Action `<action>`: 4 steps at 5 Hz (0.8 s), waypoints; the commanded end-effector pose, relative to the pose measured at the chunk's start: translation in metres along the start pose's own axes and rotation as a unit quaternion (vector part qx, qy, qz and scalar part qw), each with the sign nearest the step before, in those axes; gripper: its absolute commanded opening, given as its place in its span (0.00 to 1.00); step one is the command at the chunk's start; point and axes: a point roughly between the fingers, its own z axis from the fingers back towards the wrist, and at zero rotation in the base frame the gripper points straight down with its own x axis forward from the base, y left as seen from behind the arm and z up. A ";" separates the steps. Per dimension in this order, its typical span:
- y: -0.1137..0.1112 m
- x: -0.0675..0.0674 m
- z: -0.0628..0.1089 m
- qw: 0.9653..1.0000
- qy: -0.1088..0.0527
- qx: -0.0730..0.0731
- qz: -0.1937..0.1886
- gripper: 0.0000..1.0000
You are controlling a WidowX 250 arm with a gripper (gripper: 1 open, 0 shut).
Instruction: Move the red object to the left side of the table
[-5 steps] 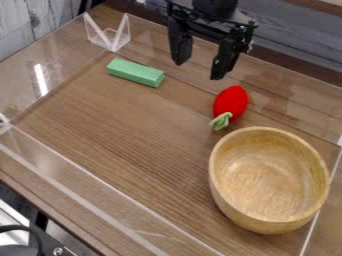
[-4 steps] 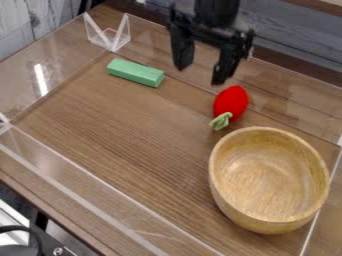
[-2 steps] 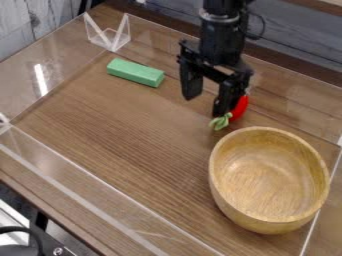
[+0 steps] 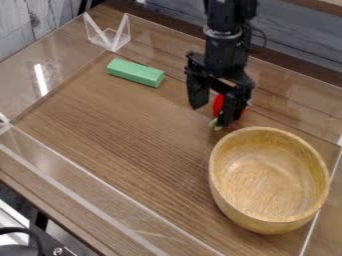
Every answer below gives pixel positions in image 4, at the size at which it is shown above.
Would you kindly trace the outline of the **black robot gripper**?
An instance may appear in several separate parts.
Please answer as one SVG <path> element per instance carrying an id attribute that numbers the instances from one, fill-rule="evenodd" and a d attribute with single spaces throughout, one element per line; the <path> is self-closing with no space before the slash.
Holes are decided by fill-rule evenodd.
<path id="1" fill-rule="evenodd" d="M 186 54 L 188 103 L 194 110 L 208 103 L 210 89 L 218 89 L 222 79 L 231 81 L 238 87 L 219 90 L 224 95 L 223 109 L 218 125 L 227 126 L 238 107 L 248 105 L 255 82 L 246 73 L 246 65 L 251 47 L 251 32 L 236 31 L 220 33 L 206 31 L 204 52 L 190 51 Z"/>

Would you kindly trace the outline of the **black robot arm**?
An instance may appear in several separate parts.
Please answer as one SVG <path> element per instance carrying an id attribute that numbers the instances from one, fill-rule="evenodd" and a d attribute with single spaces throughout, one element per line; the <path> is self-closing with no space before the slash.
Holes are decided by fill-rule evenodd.
<path id="1" fill-rule="evenodd" d="M 250 107 L 255 82 L 247 75 L 256 0 L 203 0 L 207 23 L 204 53 L 190 51 L 184 67 L 188 102 L 194 110 L 218 93 L 212 126 L 228 127 Z"/>

